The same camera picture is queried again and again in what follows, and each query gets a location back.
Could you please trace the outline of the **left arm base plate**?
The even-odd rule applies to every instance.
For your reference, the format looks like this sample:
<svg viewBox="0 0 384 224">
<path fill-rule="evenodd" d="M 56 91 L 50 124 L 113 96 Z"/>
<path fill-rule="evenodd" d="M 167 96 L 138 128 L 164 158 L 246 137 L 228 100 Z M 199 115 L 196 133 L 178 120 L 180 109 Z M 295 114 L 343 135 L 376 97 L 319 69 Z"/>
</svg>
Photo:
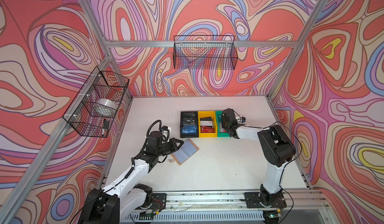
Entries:
<svg viewBox="0 0 384 224">
<path fill-rule="evenodd" d="M 161 211 L 166 208 L 167 194 L 155 193 L 152 195 L 152 201 L 150 204 L 144 204 L 144 206 L 136 208 L 136 210 L 154 210 Z"/>
</svg>

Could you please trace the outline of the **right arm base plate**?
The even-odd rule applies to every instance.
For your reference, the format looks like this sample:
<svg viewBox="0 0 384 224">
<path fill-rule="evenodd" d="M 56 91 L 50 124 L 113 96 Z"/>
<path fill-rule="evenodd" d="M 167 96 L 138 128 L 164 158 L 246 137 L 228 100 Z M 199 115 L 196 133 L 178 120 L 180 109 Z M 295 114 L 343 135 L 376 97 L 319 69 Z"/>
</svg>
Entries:
<svg viewBox="0 0 384 224">
<path fill-rule="evenodd" d="M 249 209 L 284 209 L 287 207 L 283 192 L 269 194 L 268 192 L 246 192 L 244 201 Z"/>
</svg>

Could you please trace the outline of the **tan leather card holder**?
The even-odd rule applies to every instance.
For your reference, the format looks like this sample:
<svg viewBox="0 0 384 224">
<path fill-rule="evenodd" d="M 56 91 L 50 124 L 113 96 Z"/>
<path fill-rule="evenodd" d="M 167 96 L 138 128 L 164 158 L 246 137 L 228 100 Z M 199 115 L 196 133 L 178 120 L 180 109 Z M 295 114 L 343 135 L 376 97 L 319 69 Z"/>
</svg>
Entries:
<svg viewBox="0 0 384 224">
<path fill-rule="evenodd" d="M 171 154 L 171 156 L 177 164 L 182 165 L 198 150 L 199 147 L 193 142 L 193 140 L 187 139 L 184 141 L 184 144 L 180 147 L 180 149 Z"/>
</svg>

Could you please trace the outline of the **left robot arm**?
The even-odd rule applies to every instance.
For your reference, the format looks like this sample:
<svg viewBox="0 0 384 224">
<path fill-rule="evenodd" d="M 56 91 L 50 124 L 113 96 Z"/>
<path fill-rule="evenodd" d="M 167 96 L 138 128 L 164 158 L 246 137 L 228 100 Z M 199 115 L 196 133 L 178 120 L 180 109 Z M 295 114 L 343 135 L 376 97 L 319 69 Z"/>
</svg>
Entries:
<svg viewBox="0 0 384 224">
<path fill-rule="evenodd" d="M 161 163 L 160 157 L 167 158 L 183 146 L 184 141 L 171 138 L 170 132 L 161 120 L 154 121 L 139 153 L 131 159 L 131 166 L 109 185 L 90 191 L 84 206 L 71 222 L 119 224 L 136 209 L 142 209 L 151 216 L 161 212 L 165 202 L 155 198 L 153 189 L 141 184 L 140 180 Z"/>
</svg>

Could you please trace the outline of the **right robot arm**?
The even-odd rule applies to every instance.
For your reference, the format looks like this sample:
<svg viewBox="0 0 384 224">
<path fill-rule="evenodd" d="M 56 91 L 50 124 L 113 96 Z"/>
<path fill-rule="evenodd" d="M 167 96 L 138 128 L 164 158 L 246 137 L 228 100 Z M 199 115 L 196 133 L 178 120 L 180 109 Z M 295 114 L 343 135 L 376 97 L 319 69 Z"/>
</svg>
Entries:
<svg viewBox="0 0 384 224">
<path fill-rule="evenodd" d="M 260 191 L 244 193 L 248 208 L 279 208 L 287 205 L 281 182 L 285 167 L 293 160 L 296 148 L 281 126 L 272 124 L 258 128 L 245 125 L 244 117 L 237 117 L 233 109 L 222 112 L 222 127 L 231 138 L 256 141 L 268 161 L 267 172 Z"/>
</svg>

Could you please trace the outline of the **red credit card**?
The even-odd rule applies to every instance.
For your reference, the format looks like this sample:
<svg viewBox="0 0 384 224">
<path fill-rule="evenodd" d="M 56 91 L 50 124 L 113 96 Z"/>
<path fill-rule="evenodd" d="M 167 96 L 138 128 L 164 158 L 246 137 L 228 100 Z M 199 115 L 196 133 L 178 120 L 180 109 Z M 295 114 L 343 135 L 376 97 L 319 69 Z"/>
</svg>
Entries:
<svg viewBox="0 0 384 224">
<path fill-rule="evenodd" d="M 200 126 L 200 132 L 202 134 L 215 133 L 215 128 L 211 126 Z"/>
</svg>

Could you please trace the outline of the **blue VIP credit card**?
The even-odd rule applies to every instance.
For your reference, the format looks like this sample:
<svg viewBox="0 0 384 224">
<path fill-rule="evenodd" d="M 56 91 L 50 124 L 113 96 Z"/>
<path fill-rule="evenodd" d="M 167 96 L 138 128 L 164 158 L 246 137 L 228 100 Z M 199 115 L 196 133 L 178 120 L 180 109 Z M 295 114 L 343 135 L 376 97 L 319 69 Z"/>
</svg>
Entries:
<svg viewBox="0 0 384 224">
<path fill-rule="evenodd" d="M 182 127 L 182 134 L 183 135 L 196 134 L 196 133 L 197 133 L 197 126 L 185 125 Z"/>
</svg>

